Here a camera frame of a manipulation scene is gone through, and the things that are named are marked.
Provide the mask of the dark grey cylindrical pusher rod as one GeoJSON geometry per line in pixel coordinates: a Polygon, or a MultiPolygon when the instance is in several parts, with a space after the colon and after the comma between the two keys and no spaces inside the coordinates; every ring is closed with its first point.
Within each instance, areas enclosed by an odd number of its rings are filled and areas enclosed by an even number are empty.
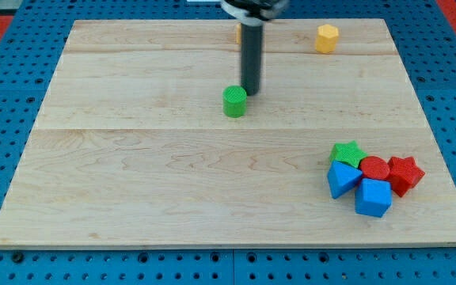
{"type": "Polygon", "coordinates": [[[241,86],[248,96],[260,90],[263,26],[241,25],[241,86]]]}

